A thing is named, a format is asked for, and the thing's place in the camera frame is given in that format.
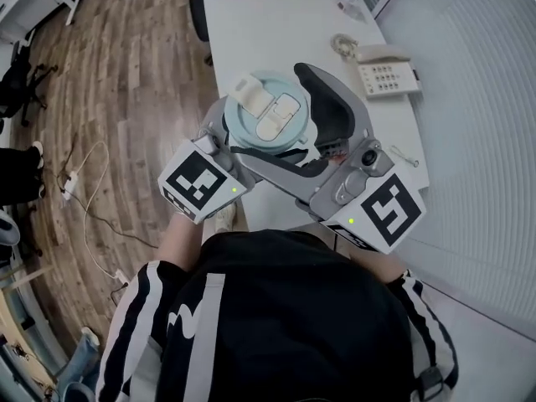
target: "white wall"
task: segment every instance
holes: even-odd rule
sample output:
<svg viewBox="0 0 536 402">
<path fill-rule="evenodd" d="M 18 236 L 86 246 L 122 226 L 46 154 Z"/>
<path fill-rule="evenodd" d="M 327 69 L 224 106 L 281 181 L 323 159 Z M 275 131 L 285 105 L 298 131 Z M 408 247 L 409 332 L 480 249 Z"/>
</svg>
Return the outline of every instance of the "white wall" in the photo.
<svg viewBox="0 0 536 402">
<path fill-rule="evenodd" d="M 536 338 L 536 0 L 391 0 L 413 56 L 428 214 L 399 253 Z"/>
</svg>

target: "white cable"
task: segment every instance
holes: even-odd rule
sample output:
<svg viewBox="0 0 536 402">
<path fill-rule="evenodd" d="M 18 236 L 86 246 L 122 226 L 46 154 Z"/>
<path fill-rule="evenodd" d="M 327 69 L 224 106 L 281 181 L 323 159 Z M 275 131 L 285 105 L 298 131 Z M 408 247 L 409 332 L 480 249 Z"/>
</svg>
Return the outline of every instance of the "white cable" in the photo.
<svg viewBox="0 0 536 402">
<path fill-rule="evenodd" d="M 332 49 L 345 59 L 355 58 L 355 49 L 358 41 L 347 34 L 337 33 L 330 40 Z"/>
<path fill-rule="evenodd" d="M 87 158 L 90 156 L 90 154 L 95 150 L 95 148 L 98 146 L 98 145 L 102 145 L 104 146 L 105 150 L 106 150 L 106 165 L 104 167 L 104 171 L 102 172 L 100 178 L 99 178 L 99 182 L 97 183 L 97 187 L 95 188 L 95 191 L 93 191 L 93 194 L 90 196 L 90 200 L 87 202 L 87 205 L 85 206 L 85 212 L 84 212 L 84 243 L 85 243 L 85 248 L 87 249 L 87 251 L 90 252 L 90 256 L 91 256 L 91 259 L 93 260 L 93 262 L 95 262 L 95 265 L 97 265 L 97 267 L 99 268 L 99 270 L 101 270 L 102 272 L 104 272 L 107 276 L 109 276 L 110 278 L 112 279 L 116 279 L 115 276 L 113 276 L 112 274 L 110 274 L 107 270 L 105 270 L 102 266 L 99 265 L 99 263 L 97 262 L 97 260 L 95 259 L 95 257 L 93 256 L 93 253 L 91 253 L 91 249 L 90 247 L 88 246 L 87 244 L 87 233 L 86 233 L 86 227 L 85 227 L 85 221 L 87 220 L 87 212 L 88 210 L 90 209 L 90 206 L 91 206 L 91 201 L 93 201 L 93 198 L 95 197 L 97 191 L 99 190 L 99 188 L 101 187 L 101 183 L 102 183 L 102 179 L 104 178 L 104 176 L 106 175 L 106 171 L 108 171 L 108 166 L 110 165 L 110 152 L 108 151 L 108 146 L 106 145 L 106 143 L 104 143 L 103 141 L 99 141 L 97 143 L 95 143 L 93 145 L 93 147 L 91 148 L 91 150 L 88 152 L 87 155 L 85 155 L 85 158 L 84 158 L 84 161 L 82 162 L 82 165 L 79 166 L 78 170 L 76 170 L 76 173 L 78 173 L 82 167 L 84 166 L 85 162 L 87 161 Z"/>
<path fill-rule="evenodd" d="M 389 150 L 394 153 L 397 157 L 401 157 L 402 159 L 404 159 L 408 164 L 411 164 L 413 165 L 415 168 L 417 168 L 419 166 L 419 161 L 412 158 L 412 157 L 408 157 L 407 155 L 405 155 L 400 149 L 397 148 L 397 146 L 391 146 L 389 148 Z"/>
</svg>

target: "wooden floor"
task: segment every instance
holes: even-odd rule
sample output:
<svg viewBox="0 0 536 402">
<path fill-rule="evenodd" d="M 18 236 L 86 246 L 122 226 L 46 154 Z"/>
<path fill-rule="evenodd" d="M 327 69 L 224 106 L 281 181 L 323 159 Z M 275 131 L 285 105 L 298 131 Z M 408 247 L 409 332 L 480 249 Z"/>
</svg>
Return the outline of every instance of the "wooden floor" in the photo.
<svg viewBox="0 0 536 402">
<path fill-rule="evenodd" d="M 57 64 L 43 84 L 48 109 L 32 107 L 30 128 L 14 123 L 14 146 L 44 144 L 45 167 L 57 174 L 77 141 L 67 171 L 77 168 L 91 146 L 103 140 L 110 168 L 91 206 L 120 231 L 154 245 L 170 213 L 157 177 L 180 141 L 197 133 L 217 98 L 207 52 L 193 30 L 188 0 L 81 0 L 75 23 L 65 27 L 63 9 L 36 34 L 33 64 Z M 86 203 L 105 167 L 97 147 L 80 172 L 76 192 Z M 44 174 L 47 197 L 37 202 L 33 231 L 44 251 L 42 265 L 55 269 L 34 290 L 67 353 L 82 326 L 106 336 L 115 306 L 110 292 L 120 283 L 93 264 L 83 236 L 83 209 L 63 204 L 55 177 Z M 133 276 L 153 250 L 88 219 L 88 243 L 112 273 Z"/>
</svg>

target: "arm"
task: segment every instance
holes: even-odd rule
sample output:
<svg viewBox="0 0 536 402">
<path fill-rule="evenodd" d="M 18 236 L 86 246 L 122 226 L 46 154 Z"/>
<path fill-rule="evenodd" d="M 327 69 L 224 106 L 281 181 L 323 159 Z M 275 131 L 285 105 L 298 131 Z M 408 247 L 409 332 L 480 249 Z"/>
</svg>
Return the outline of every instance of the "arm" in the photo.
<svg viewBox="0 0 536 402">
<path fill-rule="evenodd" d="M 410 320 L 417 390 L 412 400 L 448 400 L 458 380 L 458 361 L 450 335 L 423 299 L 423 284 L 396 255 L 357 249 L 351 259 L 372 272 L 399 299 Z"/>
<path fill-rule="evenodd" d="M 128 285 L 111 321 L 100 362 L 98 402 L 128 400 L 132 375 L 143 363 L 142 357 L 155 358 L 156 351 L 159 358 L 158 351 L 166 344 L 168 311 L 188 279 L 186 271 L 198 259 L 202 234 L 202 225 L 175 214 L 157 259 L 144 265 Z M 152 384 L 156 391 L 157 383 Z"/>
<path fill-rule="evenodd" d="M 183 214 L 175 214 L 157 251 L 157 260 L 165 260 L 188 272 L 199 258 L 203 224 L 195 224 Z"/>
</svg>

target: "power strip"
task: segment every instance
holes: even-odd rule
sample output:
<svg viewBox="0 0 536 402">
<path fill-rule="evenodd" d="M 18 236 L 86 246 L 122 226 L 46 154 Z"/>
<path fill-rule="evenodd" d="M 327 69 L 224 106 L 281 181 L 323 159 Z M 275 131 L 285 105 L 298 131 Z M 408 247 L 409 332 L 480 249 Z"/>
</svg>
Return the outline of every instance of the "power strip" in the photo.
<svg viewBox="0 0 536 402">
<path fill-rule="evenodd" d="M 72 193 L 75 191 L 76 184 L 78 183 L 78 173 L 71 171 L 67 182 L 64 185 L 64 192 L 62 193 L 64 200 L 69 201 Z"/>
</svg>

